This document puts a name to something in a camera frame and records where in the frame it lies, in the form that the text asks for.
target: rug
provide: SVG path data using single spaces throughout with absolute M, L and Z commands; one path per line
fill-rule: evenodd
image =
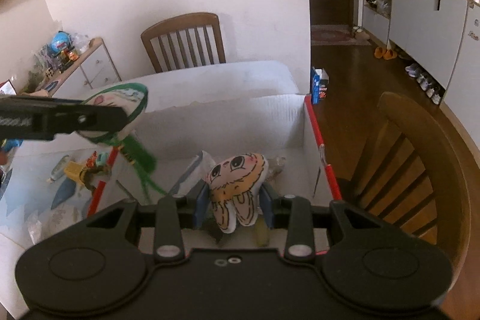
M 352 36 L 348 25 L 312 25 L 311 45 L 370 45 Z

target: green-bordered plush toy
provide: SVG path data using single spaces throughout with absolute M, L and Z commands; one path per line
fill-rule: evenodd
M 150 178 L 150 175 L 155 170 L 157 160 L 131 135 L 135 125 L 138 123 L 140 114 L 147 107 L 147 102 L 147 87 L 140 83 L 124 83 L 106 88 L 84 100 L 82 104 L 121 107 L 128 115 L 128 125 L 119 132 L 82 131 L 78 133 L 92 143 L 106 144 L 118 148 L 137 172 L 145 199 L 148 203 L 152 203 L 147 186 L 152 187 L 161 194 L 166 194 Z

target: slipper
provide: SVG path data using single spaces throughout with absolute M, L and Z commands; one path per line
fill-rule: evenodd
M 381 48 L 381 47 L 377 47 L 375 49 L 375 53 L 373 54 L 377 59 L 381 59 L 383 56 L 385 56 L 385 53 L 386 53 L 386 49 L 385 48 Z
M 387 51 L 385 51 L 385 53 L 383 54 L 383 58 L 385 60 L 392 60 L 394 58 L 396 58 L 398 56 L 397 52 L 395 52 L 394 50 L 392 49 L 388 49 Z

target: white cardboard box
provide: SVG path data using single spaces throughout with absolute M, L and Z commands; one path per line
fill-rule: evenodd
M 284 170 L 275 179 L 277 193 L 302 196 L 313 205 L 328 206 L 332 192 L 322 163 L 323 148 L 315 138 L 314 129 L 318 125 L 307 110 L 309 99 L 287 94 L 193 103 L 146 113 L 135 131 L 142 144 L 158 158 L 152 178 L 166 191 L 199 151 L 209 152 L 216 162 L 240 153 L 259 152 L 267 158 L 286 157 Z M 141 203 L 145 202 L 140 180 L 119 155 L 98 210 L 126 198 L 115 182 L 117 179 Z M 154 202 L 160 198 L 154 191 L 150 196 Z M 182 233 L 187 251 L 192 247 L 216 247 L 205 232 L 183 230 Z M 270 246 L 282 251 L 286 233 L 286 230 L 272 231 Z M 253 227 L 240 227 L 225 247 L 252 248 L 254 243 Z M 315 244 L 317 251 L 328 248 L 324 230 L 316 230 Z M 145 230 L 139 247 L 152 252 L 153 230 Z

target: cartoon face plush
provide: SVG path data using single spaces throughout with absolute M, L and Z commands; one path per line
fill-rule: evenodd
M 258 192 L 268 172 L 267 159 L 259 153 L 233 156 L 217 164 L 205 181 L 217 224 L 230 234 L 237 227 L 252 226 L 258 217 Z

